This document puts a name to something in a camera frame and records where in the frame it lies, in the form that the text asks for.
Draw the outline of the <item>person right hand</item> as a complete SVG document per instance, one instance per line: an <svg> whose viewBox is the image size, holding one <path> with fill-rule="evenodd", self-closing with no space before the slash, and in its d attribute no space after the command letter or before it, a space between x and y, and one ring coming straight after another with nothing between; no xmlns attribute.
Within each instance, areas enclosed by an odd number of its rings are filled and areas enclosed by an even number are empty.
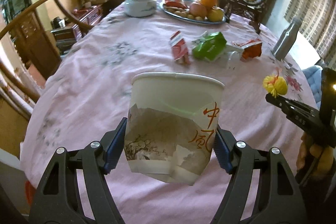
<svg viewBox="0 0 336 224"><path fill-rule="evenodd" d="M305 167L312 168L308 178L322 180L331 171L334 162L334 149L330 146L323 148L315 143L308 147L309 141L311 141L310 135L303 133L296 161L297 172L302 171Z"/></svg>

